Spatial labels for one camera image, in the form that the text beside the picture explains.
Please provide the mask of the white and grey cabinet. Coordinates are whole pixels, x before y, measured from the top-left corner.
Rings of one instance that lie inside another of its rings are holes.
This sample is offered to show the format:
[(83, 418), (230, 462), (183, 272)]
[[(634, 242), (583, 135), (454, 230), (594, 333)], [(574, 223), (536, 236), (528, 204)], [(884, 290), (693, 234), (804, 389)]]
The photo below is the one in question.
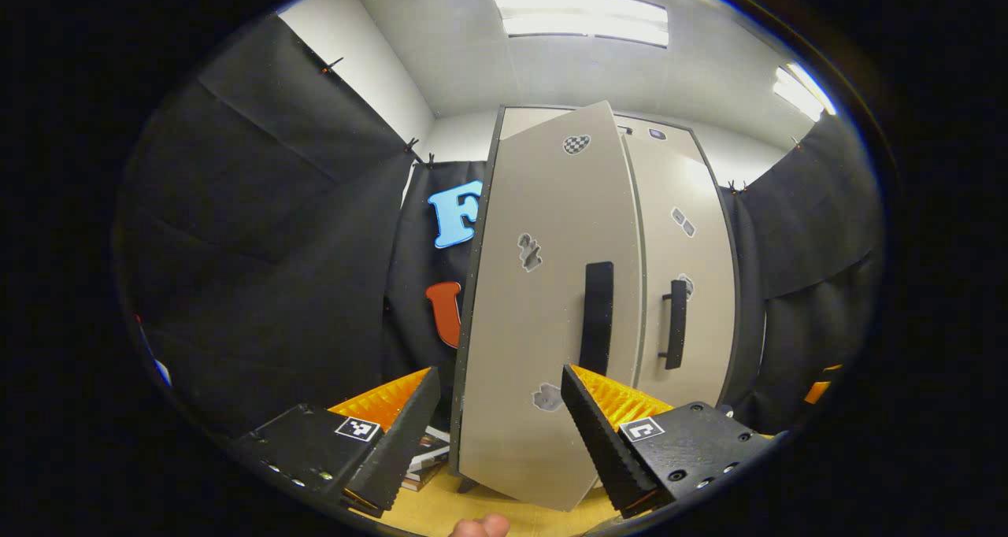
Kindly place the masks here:
[[(534, 122), (541, 122), (541, 121), (549, 120), (552, 117), (552, 113), (554, 113), (555, 110), (572, 110), (572, 109), (537, 109), (537, 107), (521, 107), (521, 108), (522, 109), (534, 109)], [(519, 107), (504, 107), (504, 109), (519, 109)], [(502, 109), (500, 111), (499, 117), (497, 119), (496, 132), (495, 132), (495, 136), (494, 136), (494, 141), (493, 141), (493, 143), (491, 143), (491, 149), (490, 149), (490, 154), (489, 154), (488, 160), (490, 159), (491, 154), (492, 154), (492, 147), (493, 147), (494, 143), (497, 142), (497, 139), (499, 139), (499, 136), (500, 136), (500, 118), (502, 116), (502, 113), (503, 113), (504, 109)], [(615, 111), (613, 111), (613, 113), (614, 113), (614, 117), (616, 117), (616, 115), (619, 115), (619, 113), (615, 113)], [(671, 124), (671, 125), (673, 125), (673, 127), (680, 127), (680, 125), (677, 125), (677, 124)], [(694, 132), (696, 141), (698, 141), (699, 146), (701, 147), (701, 150), (703, 152), (703, 156), (705, 156), (706, 161), (708, 161), (708, 157), (706, 156), (705, 150), (701, 146), (701, 141), (699, 141), (699, 137), (695, 134), (694, 129), (691, 129), (691, 131)], [(636, 196), (636, 202), (637, 202), (637, 208), (638, 208), (638, 214), (639, 214), (639, 206), (638, 206), (637, 196)], [(726, 214), (723, 200), (721, 200), (721, 206), (723, 206), (723, 208), (724, 208), (724, 214)], [(640, 229), (640, 233), (641, 233), (640, 244), (641, 244), (641, 251), (642, 251), (642, 271), (643, 271), (642, 272), (642, 333), (640, 335), (640, 347), (638, 348), (638, 351), (637, 351), (638, 360), (637, 360), (637, 364), (635, 366), (634, 378), (632, 380), (630, 380), (630, 382), (623, 382), (623, 380), (618, 380), (618, 382), (625, 383), (625, 385), (628, 385), (630, 387), (635, 387), (635, 376), (636, 376), (636, 373), (638, 372), (638, 369), (639, 369), (639, 358), (640, 358), (640, 351), (641, 351), (641, 347), (642, 347), (642, 343), (643, 343), (643, 329), (644, 329), (644, 326), (645, 326), (645, 318), (646, 318), (645, 289), (644, 289), (644, 286), (645, 286), (644, 285), (644, 263), (643, 263), (643, 233), (642, 233), (642, 228), (641, 228), (641, 222), (640, 221), (639, 221), (639, 229)], [(728, 224), (728, 235), (730, 235), (730, 238), (731, 238), (731, 241), (732, 241), (732, 244), (733, 244), (733, 253), (734, 253), (734, 257), (735, 257), (735, 247), (734, 247), (733, 239), (731, 237), (730, 229), (731, 229), (731, 226), (730, 226), (730, 224)], [(739, 318), (740, 318), (740, 315), (741, 315), (741, 312), (740, 312), (739, 271), (738, 271), (738, 268), (737, 268), (737, 264), (736, 264), (736, 293), (737, 293), (737, 304), (736, 304), (735, 343), (734, 343), (733, 358), (732, 358), (732, 362), (730, 364), (730, 368), (728, 369), (728, 372), (731, 372), (731, 369), (733, 368), (733, 365), (735, 364), (735, 360), (736, 360), (736, 343), (737, 343), (737, 340), (736, 340), (737, 332), (736, 331), (737, 331), (737, 328), (738, 328), (738, 321), (739, 321)], [(617, 380), (616, 376), (612, 372), (607, 372), (607, 376), (609, 378), (613, 379), (613, 380)], [(726, 383), (726, 387), (724, 387), (724, 392), (723, 392), (723, 394), (721, 394), (721, 400), (720, 401), (724, 400), (724, 396), (725, 396), (725, 393), (726, 393), (727, 385), (728, 385), (728, 380), (727, 380), (727, 383)]]

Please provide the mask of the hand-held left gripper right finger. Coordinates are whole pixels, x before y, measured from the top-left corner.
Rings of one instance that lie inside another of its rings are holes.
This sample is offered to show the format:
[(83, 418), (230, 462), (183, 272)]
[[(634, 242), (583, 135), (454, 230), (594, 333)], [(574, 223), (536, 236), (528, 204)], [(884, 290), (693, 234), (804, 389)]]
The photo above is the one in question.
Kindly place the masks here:
[(561, 396), (612, 506), (629, 519), (712, 494), (781, 443), (701, 401), (671, 406), (565, 365)]

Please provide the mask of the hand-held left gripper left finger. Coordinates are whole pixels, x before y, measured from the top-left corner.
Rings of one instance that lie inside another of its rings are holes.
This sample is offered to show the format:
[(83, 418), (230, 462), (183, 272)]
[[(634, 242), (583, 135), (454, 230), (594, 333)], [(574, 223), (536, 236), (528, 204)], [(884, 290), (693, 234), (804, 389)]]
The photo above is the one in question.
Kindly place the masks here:
[(314, 509), (380, 518), (394, 505), (442, 397), (428, 366), (325, 408), (297, 404), (232, 443), (242, 463)]

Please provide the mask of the small ceiling light panel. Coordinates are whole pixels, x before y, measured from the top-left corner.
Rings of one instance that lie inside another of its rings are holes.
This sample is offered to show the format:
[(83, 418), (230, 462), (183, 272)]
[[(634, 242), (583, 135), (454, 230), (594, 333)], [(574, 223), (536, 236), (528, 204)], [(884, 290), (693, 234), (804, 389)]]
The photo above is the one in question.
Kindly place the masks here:
[(838, 113), (817, 81), (795, 62), (777, 69), (772, 91), (813, 122), (818, 122), (824, 114)]

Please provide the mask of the large ceiling light panel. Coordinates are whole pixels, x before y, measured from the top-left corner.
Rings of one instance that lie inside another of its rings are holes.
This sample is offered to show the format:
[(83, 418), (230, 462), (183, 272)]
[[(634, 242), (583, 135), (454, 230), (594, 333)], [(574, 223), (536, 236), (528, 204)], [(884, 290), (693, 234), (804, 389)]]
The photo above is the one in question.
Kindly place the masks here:
[(669, 45), (669, 11), (644, 0), (493, 0), (509, 37), (575, 35)]

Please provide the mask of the stack of books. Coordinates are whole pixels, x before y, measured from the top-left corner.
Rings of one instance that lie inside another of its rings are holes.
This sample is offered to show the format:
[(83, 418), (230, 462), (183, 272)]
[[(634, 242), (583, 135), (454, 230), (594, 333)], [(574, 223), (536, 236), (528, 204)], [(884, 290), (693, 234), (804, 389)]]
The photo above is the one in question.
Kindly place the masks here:
[(411, 491), (424, 489), (429, 480), (449, 461), (449, 453), (450, 434), (433, 427), (426, 428), (401, 487)]

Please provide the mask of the white cabinet door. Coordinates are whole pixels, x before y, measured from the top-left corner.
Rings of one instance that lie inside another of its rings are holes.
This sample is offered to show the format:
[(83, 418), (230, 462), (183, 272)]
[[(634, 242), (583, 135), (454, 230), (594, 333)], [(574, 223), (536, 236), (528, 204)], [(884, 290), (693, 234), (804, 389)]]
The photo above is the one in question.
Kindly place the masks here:
[(486, 489), (573, 511), (597, 483), (559, 396), (579, 362), (584, 267), (614, 264), (608, 372), (634, 378), (643, 317), (639, 214), (608, 102), (504, 109), (476, 211), (451, 409), (451, 468)]
[[(733, 358), (736, 263), (716, 180), (691, 129), (616, 115), (639, 206), (645, 326), (635, 387), (667, 404), (721, 400)], [(670, 282), (690, 283), (683, 364), (666, 371)]]

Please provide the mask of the black backdrop cloth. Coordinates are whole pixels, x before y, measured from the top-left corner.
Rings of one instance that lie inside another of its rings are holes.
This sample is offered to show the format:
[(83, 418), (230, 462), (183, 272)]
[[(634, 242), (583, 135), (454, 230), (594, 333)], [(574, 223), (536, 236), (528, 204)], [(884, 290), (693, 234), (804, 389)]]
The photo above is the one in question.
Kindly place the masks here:
[[(262, 18), (138, 143), (117, 228), (123, 303), (216, 436), (428, 366), (447, 421), (487, 164), (419, 164), (288, 23)], [(813, 365), (863, 346), (884, 193), (860, 135), (832, 115), (736, 198), (717, 189), (741, 312), (722, 402), (775, 433), (802, 419)]]

